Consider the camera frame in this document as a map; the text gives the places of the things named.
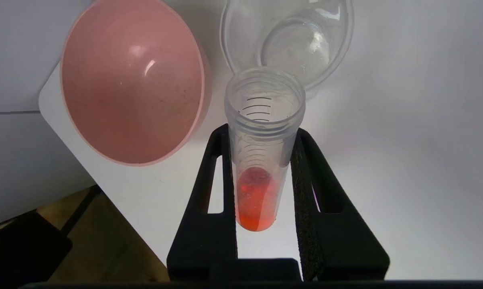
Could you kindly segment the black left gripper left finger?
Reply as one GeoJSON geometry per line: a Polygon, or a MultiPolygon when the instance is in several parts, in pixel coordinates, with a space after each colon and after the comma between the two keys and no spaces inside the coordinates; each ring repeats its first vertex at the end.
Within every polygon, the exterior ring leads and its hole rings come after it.
{"type": "Polygon", "coordinates": [[[237,258],[235,198],[227,124],[208,139],[189,201],[167,256],[171,281],[205,281],[218,262],[237,258]],[[216,161],[222,159],[223,211],[208,208],[216,161]]]}

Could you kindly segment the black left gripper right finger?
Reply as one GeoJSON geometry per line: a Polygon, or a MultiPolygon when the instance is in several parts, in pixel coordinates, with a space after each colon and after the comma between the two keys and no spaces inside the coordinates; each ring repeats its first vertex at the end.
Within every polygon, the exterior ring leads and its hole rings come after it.
{"type": "Polygon", "coordinates": [[[291,156],[295,230],[304,281],[384,280],[390,257],[319,146],[298,130],[291,156]]]}

